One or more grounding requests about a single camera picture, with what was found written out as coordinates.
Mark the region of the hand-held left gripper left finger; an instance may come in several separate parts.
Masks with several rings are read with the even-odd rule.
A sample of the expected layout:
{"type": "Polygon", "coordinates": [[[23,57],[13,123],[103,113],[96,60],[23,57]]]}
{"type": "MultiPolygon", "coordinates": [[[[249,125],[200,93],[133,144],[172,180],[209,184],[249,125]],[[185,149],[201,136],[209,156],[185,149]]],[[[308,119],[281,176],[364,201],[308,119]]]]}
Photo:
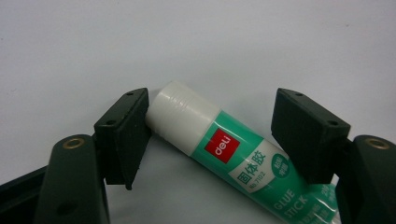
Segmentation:
{"type": "Polygon", "coordinates": [[[130,190],[151,131],[145,124],[149,91],[129,91],[94,124],[51,151],[34,224],[110,224],[105,185],[130,190]]]}

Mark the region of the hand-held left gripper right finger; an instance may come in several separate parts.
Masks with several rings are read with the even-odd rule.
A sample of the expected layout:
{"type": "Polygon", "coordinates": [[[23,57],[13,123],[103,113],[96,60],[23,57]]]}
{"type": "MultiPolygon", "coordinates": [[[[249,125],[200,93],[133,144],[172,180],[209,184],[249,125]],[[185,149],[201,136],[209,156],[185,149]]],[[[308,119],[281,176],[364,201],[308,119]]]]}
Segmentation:
{"type": "Polygon", "coordinates": [[[306,95],[279,88],[272,136],[309,184],[338,176],[336,200],[342,224],[396,224],[396,144],[359,135],[306,95]]]}

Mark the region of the green and white glue stick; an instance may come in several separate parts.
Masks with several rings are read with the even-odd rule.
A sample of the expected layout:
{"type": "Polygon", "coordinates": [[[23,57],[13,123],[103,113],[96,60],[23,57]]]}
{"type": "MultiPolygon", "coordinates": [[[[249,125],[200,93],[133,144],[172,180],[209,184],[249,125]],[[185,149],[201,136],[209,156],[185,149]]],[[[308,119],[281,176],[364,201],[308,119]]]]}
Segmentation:
{"type": "Polygon", "coordinates": [[[309,185],[290,157],[218,106],[172,81],[148,107],[152,131],[287,224],[338,224],[335,186],[309,185]]]}

